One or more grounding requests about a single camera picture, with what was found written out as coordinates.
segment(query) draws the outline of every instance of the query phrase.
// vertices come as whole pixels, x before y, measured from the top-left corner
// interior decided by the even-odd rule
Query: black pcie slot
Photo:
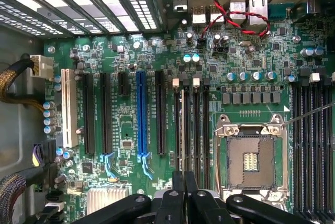
[[[324,86],[323,93],[323,104],[329,104],[332,102],[331,86]],[[333,211],[333,146],[332,146],[332,108],[325,109],[323,111],[323,150],[324,150],[324,161],[323,169],[325,173],[325,179],[323,181],[325,189],[325,208],[326,211]]]
[[[321,86],[313,86],[313,100],[312,109],[322,106],[322,91]],[[322,210],[323,202],[323,180],[322,180],[322,120],[321,114],[315,113],[313,115],[313,149],[314,149],[314,207],[315,211]]]
[[[296,118],[301,115],[302,93],[298,84],[292,86],[292,116]],[[294,207],[295,212],[303,211],[303,175],[302,175],[302,129],[301,120],[293,123],[293,181],[294,181]]]
[[[101,90],[101,112],[102,112],[102,139],[103,153],[112,153],[112,125],[111,125],[111,87],[110,75],[107,73],[100,74],[100,90]]]
[[[92,74],[83,75],[83,113],[85,153],[95,153],[94,86]]]
[[[204,144],[204,189],[210,189],[209,153],[209,85],[203,87],[203,144]]]
[[[200,185],[200,174],[201,174],[201,153],[200,153],[200,91],[195,88],[193,91],[193,137],[194,137],[194,177],[197,185]]]
[[[175,119],[175,137],[176,137],[176,170],[180,165],[180,92],[174,92],[174,119]]]
[[[157,154],[166,154],[166,92],[164,71],[155,71],[156,117],[157,117]]]
[[[302,88],[302,113],[305,114],[311,111],[312,104],[312,89],[310,86]],[[303,154],[304,154],[304,211],[313,210],[313,194],[314,187],[313,178],[313,163],[312,163],[312,116],[309,115],[302,119],[303,121]]]
[[[191,171],[191,124],[190,124],[190,95],[189,85],[184,85],[184,140],[185,140],[185,170]]]

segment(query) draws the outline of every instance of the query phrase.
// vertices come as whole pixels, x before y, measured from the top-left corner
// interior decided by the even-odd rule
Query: green circuit board
[[[85,73],[92,73],[94,77],[94,128],[95,128],[95,154],[85,153],[85,139],[79,137],[79,145],[73,147],[75,155],[73,160],[66,161],[59,166],[59,173],[67,176],[66,185],[61,188],[66,194],[66,221],[73,222],[86,215],[87,192],[91,188],[127,188],[129,194],[144,193],[154,197],[157,190],[168,189],[172,186],[172,172],[177,169],[175,162],[176,150],[176,118],[175,97],[172,88],[172,80],[179,78],[189,80],[199,77],[201,81],[210,80],[209,85],[209,142],[210,142],[210,173],[204,174],[203,160],[201,160],[201,174],[199,188],[204,186],[204,176],[209,176],[208,189],[214,189],[214,131],[221,114],[229,117],[235,124],[262,124],[268,123],[274,113],[280,114],[284,121],[292,118],[292,89],[291,85],[284,81],[284,69],[298,79],[298,71],[301,68],[315,69],[321,66],[328,68],[331,75],[332,69],[327,64],[331,53],[327,53],[326,36],[334,29],[333,18],[307,20],[301,24],[292,24],[290,21],[272,21],[271,35],[264,40],[258,37],[241,35],[236,30],[216,27],[206,34],[207,46],[204,50],[196,47],[196,39],[201,29],[188,28],[177,29],[163,35],[131,35],[128,37],[92,37],[76,39],[49,40],[44,45],[44,55],[54,58],[54,72],[61,74],[62,69],[75,69],[74,61],[69,57],[73,49],[76,49],[81,60],[85,63]],[[193,43],[186,42],[186,33],[193,33]],[[211,47],[215,34],[229,37],[227,54],[215,55]],[[300,36],[301,41],[296,43],[294,36]],[[252,54],[246,54],[245,46],[241,42],[249,41],[255,46]],[[139,42],[139,47],[134,48],[134,43]],[[83,46],[90,47],[89,52],[83,51]],[[55,53],[49,53],[48,48],[54,47]],[[322,47],[325,54],[322,60],[306,60],[300,55],[300,51],[306,48]],[[198,54],[200,60],[197,63],[185,63],[184,55]],[[166,154],[157,154],[157,111],[155,96],[155,71],[163,70],[166,88]],[[153,179],[149,179],[143,173],[141,163],[138,163],[138,121],[137,121],[137,87],[136,72],[145,71],[147,76],[147,138],[148,171]],[[276,74],[274,80],[265,78],[267,72]],[[129,96],[119,95],[118,73],[126,72],[129,78]],[[238,79],[237,75],[245,72],[249,78],[246,81]],[[261,79],[251,79],[254,72],[261,73]],[[102,144],[102,98],[100,92],[99,74],[110,74],[111,80],[111,127],[114,156],[111,160],[111,171],[117,176],[116,181],[110,180],[107,175]],[[227,80],[227,74],[234,73],[233,81]],[[59,92],[54,90],[54,82],[46,82],[46,100],[61,103]],[[77,125],[84,126],[83,96],[81,80],[77,82]],[[253,93],[262,94],[262,101],[252,103],[250,96]],[[229,101],[223,94],[229,94]],[[238,101],[234,94],[243,97]],[[200,96],[200,114],[203,112],[203,97]],[[194,110],[189,110],[191,150],[193,146]],[[203,117],[200,117],[200,139],[203,144]],[[61,139],[62,113],[57,111],[56,132],[50,138]],[[293,212],[293,134],[292,127],[287,127],[287,156],[288,167],[282,166],[283,149],[282,139],[277,138],[274,143],[274,173],[275,185],[282,186],[283,171],[288,173],[288,194],[285,201],[286,210]],[[131,143],[126,148],[124,141]],[[222,144],[220,149],[221,185],[229,187],[227,145]]]

